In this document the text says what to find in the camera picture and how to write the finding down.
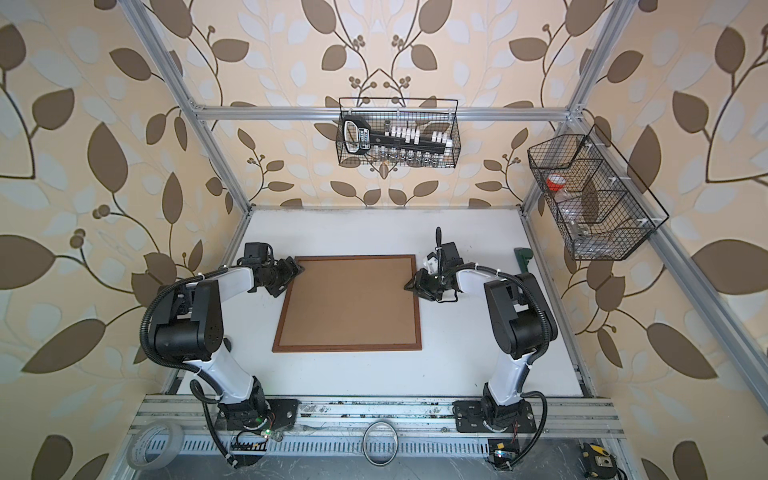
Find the clear tape roll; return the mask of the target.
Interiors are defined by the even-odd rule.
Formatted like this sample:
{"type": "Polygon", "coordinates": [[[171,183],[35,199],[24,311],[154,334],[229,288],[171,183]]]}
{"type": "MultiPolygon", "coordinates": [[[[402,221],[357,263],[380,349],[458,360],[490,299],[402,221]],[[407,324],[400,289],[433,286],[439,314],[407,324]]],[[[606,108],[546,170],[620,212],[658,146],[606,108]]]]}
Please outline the clear tape roll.
{"type": "Polygon", "coordinates": [[[174,422],[160,420],[142,427],[129,442],[126,460],[134,470],[159,470],[168,466],[181,452],[184,432],[174,422]],[[160,453],[152,460],[147,459],[151,443],[157,435],[164,435],[166,441],[160,453]]]}

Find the aluminium cage frame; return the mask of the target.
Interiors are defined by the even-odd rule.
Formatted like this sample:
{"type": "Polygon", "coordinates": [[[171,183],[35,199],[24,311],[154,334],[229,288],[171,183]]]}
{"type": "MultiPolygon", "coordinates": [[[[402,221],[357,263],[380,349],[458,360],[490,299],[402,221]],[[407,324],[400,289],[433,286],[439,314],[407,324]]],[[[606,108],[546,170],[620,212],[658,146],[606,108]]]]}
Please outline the aluminium cage frame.
{"type": "MultiPolygon", "coordinates": [[[[214,169],[222,175],[224,184],[233,188],[236,205],[245,212],[251,212],[250,203],[246,200],[232,167],[225,159],[208,127],[209,122],[213,120],[331,120],[337,117],[337,109],[298,106],[200,105],[191,95],[158,31],[154,28],[148,7],[141,1],[122,1],[119,5],[151,60],[159,69],[174,101],[180,107],[182,114],[190,121],[191,129],[212,160],[214,169]]],[[[598,67],[607,59],[608,54],[628,25],[635,6],[633,1],[620,1],[609,14],[595,51],[588,59],[584,75],[579,80],[572,100],[565,107],[460,107],[454,115],[455,118],[461,121],[551,121],[559,123],[563,129],[571,129],[578,133],[587,132],[589,126],[583,118],[583,108],[593,88],[591,82],[597,75],[598,67]]],[[[692,255],[676,238],[670,224],[658,226],[649,237],[648,242],[719,342],[745,385],[758,403],[765,406],[767,404],[766,354],[698,267],[692,255]]]]}

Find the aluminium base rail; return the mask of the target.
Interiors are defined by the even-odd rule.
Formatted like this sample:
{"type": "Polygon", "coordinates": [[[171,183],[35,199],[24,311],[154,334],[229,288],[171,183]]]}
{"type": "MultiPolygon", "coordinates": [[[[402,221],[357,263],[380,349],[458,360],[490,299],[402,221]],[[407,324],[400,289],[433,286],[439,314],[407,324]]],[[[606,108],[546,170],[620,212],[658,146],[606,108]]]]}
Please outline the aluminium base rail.
{"type": "Polygon", "coordinates": [[[229,430],[217,408],[210,415],[222,443],[236,453],[273,456],[442,456],[484,457],[494,443],[509,440],[522,447],[540,440],[600,440],[610,444],[626,435],[612,401],[550,397],[530,400],[533,433],[460,433],[452,407],[474,397],[277,396],[299,401],[290,428],[229,430]]]}

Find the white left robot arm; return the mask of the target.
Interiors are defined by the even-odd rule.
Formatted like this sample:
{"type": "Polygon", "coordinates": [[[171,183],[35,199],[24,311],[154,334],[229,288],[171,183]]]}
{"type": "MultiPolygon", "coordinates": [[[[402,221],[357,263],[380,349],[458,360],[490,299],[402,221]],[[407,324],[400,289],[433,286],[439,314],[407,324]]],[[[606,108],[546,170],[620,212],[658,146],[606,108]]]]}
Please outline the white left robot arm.
{"type": "Polygon", "coordinates": [[[277,298],[304,268],[292,257],[277,259],[267,243],[251,242],[231,267],[196,274],[160,289],[147,307],[139,339],[153,363],[193,375],[192,395],[209,414],[215,406],[229,430],[292,427],[299,401],[269,401],[264,387],[244,370],[225,344],[222,304],[263,288],[277,298]]]}

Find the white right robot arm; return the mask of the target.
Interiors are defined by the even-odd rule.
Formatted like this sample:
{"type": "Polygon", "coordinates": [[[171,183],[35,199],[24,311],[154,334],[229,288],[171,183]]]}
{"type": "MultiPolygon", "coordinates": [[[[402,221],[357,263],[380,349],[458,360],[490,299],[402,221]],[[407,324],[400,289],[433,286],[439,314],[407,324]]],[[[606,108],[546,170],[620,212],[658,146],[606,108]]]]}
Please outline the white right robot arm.
{"type": "Polygon", "coordinates": [[[491,330],[500,349],[491,378],[478,400],[459,400],[452,412],[460,433],[533,433],[532,398],[524,390],[531,367],[558,336],[558,327],[537,279],[530,272],[510,274],[466,263],[453,242],[438,245],[405,284],[415,296],[436,303],[455,303],[461,294],[486,301],[491,330]]]}

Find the red capped clear container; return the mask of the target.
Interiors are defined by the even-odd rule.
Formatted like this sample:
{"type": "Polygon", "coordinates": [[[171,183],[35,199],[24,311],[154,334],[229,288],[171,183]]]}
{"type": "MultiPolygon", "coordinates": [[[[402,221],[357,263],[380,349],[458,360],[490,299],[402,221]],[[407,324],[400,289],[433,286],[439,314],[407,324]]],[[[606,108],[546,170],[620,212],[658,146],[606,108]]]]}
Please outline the red capped clear container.
{"type": "Polygon", "coordinates": [[[567,184],[567,180],[562,175],[555,174],[555,173],[550,174],[546,178],[546,182],[545,182],[545,185],[548,191],[553,194],[556,194],[557,192],[562,191],[566,187],[566,184],[567,184]]]}

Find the black socket set holder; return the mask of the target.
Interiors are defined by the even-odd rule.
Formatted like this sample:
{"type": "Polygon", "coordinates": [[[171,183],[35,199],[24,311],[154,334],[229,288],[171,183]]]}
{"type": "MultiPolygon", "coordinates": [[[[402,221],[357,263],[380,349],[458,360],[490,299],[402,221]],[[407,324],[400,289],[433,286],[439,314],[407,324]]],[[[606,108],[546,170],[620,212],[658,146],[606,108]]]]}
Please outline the black socket set holder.
{"type": "Polygon", "coordinates": [[[394,153],[405,156],[450,155],[454,141],[446,132],[428,133],[415,126],[403,126],[392,120],[374,122],[361,116],[343,117],[340,124],[340,141],[348,154],[379,155],[394,153]]]}

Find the yellow black tape measure right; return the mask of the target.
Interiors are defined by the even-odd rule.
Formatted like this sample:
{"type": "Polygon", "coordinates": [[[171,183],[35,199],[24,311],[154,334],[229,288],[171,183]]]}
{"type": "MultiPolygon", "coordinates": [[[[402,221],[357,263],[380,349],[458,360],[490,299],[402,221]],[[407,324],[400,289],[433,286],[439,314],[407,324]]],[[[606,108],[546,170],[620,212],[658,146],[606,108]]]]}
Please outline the yellow black tape measure right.
{"type": "Polygon", "coordinates": [[[602,446],[582,443],[580,451],[586,479],[615,479],[617,477],[619,468],[615,457],[602,446]]]}

